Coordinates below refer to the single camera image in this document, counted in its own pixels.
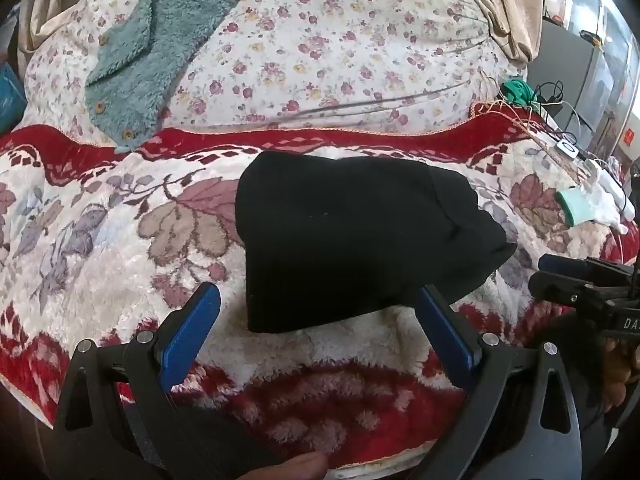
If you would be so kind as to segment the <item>person's right hand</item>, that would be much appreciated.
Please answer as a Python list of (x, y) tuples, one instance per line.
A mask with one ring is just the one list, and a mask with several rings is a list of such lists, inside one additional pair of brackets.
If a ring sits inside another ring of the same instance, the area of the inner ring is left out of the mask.
[(606, 338), (602, 361), (602, 403), (608, 412), (625, 401), (627, 385), (639, 378), (639, 344)]

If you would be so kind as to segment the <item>person's left hand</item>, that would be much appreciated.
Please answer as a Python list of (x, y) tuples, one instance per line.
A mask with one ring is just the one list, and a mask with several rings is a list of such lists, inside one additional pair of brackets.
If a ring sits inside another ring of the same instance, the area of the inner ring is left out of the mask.
[(292, 460), (256, 469), (239, 480), (323, 480), (329, 470), (326, 456), (319, 452), (299, 455)]

